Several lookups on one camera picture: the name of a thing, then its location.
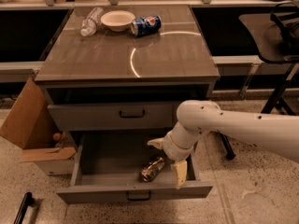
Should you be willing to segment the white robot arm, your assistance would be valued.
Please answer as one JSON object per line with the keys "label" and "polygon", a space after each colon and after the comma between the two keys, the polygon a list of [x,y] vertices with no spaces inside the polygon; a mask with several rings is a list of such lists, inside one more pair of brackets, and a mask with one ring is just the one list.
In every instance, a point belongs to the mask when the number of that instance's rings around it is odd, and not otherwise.
{"label": "white robot arm", "polygon": [[163,138],[148,141],[174,163],[176,186],[187,177],[187,162],[196,142],[210,132],[222,133],[299,162],[299,117],[222,110],[211,101],[188,100],[177,108],[177,123]]}

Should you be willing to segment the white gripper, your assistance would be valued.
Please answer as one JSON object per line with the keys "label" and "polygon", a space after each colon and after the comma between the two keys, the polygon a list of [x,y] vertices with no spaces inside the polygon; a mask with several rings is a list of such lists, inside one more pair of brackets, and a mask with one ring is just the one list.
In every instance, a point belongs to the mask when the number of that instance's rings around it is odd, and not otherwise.
{"label": "white gripper", "polygon": [[166,156],[175,161],[171,164],[171,170],[176,178],[177,189],[186,181],[188,167],[185,159],[189,157],[200,136],[198,131],[189,130],[178,122],[164,138],[151,139],[147,143],[148,146],[163,149]]}

